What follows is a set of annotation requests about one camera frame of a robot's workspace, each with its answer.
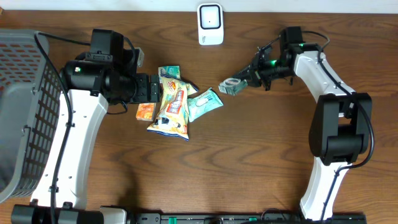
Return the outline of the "orange tissue pack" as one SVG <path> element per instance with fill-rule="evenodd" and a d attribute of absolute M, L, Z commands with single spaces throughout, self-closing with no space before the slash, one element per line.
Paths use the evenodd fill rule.
<path fill-rule="evenodd" d="M 156 103 L 140 103 L 137 112 L 136 119 L 141 121 L 153 121 L 156 109 Z"/>

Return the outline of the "teal wet wipes pack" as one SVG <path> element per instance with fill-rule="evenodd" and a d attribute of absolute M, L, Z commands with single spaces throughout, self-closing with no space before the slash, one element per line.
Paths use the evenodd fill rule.
<path fill-rule="evenodd" d="M 194 122 L 205 113 L 223 106 L 223 102 L 215 91 L 210 87 L 207 91 L 194 98 L 187 99 L 189 109 L 189 122 Z"/>

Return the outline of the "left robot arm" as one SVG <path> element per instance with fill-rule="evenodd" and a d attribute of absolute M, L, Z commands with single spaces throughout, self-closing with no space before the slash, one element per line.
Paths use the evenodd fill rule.
<path fill-rule="evenodd" d="M 2 30 L 7 66 L 18 68 L 1 93 L 1 200 L 15 205 L 13 223 L 134 223 L 127 209 L 86 208 L 96 136 L 111 105 L 157 103 L 155 75 L 138 73 L 144 54 L 113 30 L 94 29 L 83 52 L 57 70 L 50 34 Z"/>

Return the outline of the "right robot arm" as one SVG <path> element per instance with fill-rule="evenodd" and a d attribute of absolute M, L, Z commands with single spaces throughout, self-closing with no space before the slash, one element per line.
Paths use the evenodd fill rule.
<path fill-rule="evenodd" d="M 286 27 L 276 37 L 279 59 L 270 59 L 272 47 L 267 44 L 233 77 L 265 90 L 276 79 L 298 77 L 304 82 L 317 105 L 308 134 L 314 163 L 298 220 L 332 223 L 344 176 L 368 163 L 374 152 L 372 99 L 349 87 L 328 64 L 326 46 L 304 41 L 304 34 L 299 26 Z"/>

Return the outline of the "yellow snack bag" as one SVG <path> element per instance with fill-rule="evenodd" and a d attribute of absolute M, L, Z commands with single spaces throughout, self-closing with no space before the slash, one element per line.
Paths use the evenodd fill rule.
<path fill-rule="evenodd" d="M 198 89 L 191 83 L 168 75 L 161 75 L 163 94 L 160 110 L 147 130 L 164 136 L 182 138 L 188 137 L 188 96 Z"/>

